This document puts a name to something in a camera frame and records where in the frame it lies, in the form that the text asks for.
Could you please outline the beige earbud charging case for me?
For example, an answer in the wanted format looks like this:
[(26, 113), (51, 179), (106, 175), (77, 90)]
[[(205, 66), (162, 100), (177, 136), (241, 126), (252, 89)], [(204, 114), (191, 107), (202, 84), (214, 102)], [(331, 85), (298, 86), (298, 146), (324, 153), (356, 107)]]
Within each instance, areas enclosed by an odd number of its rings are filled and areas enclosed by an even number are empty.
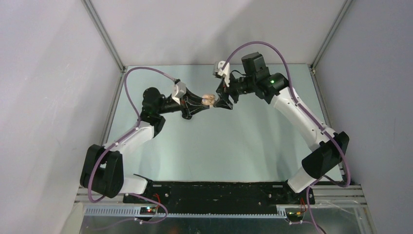
[(216, 102), (216, 96), (214, 94), (204, 94), (202, 96), (201, 103), (207, 106), (213, 106)]

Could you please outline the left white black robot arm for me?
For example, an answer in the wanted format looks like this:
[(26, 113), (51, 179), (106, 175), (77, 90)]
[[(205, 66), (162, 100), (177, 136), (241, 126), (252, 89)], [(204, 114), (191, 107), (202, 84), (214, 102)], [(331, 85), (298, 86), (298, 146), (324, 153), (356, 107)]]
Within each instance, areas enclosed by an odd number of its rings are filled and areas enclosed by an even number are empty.
[(178, 85), (174, 86), (168, 97), (154, 87), (146, 89), (138, 122), (120, 139), (103, 146), (93, 144), (88, 148), (80, 185), (89, 193), (96, 192), (108, 198), (134, 193), (142, 203), (152, 201), (154, 190), (147, 185), (148, 179), (125, 174), (126, 158), (161, 132), (166, 122), (163, 114), (181, 112), (182, 118), (191, 119), (196, 113), (209, 109), (215, 98), (213, 94), (199, 97), (188, 89), (181, 90)]

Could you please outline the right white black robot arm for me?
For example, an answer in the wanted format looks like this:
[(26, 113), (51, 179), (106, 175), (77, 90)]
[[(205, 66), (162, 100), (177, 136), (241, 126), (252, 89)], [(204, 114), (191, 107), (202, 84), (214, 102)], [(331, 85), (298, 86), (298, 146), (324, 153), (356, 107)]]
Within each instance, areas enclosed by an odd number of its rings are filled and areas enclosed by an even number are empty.
[(280, 111), (303, 137), (311, 154), (301, 161), (301, 167), (285, 185), (283, 197), (295, 204), (303, 197), (303, 190), (322, 178), (342, 162), (349, 143), (345, 132), (337, 133), (308, 110), (299, 99), (289, 80), (281, 73), (271, 74), (262, 54), (255, 52), (242, 57), (244, 75), (235, 78), (229, 63), (215, 63), (213, 75), (221, 79), (214, 107), (233, 109), (240, 95), (254, 93), (274, 109)]

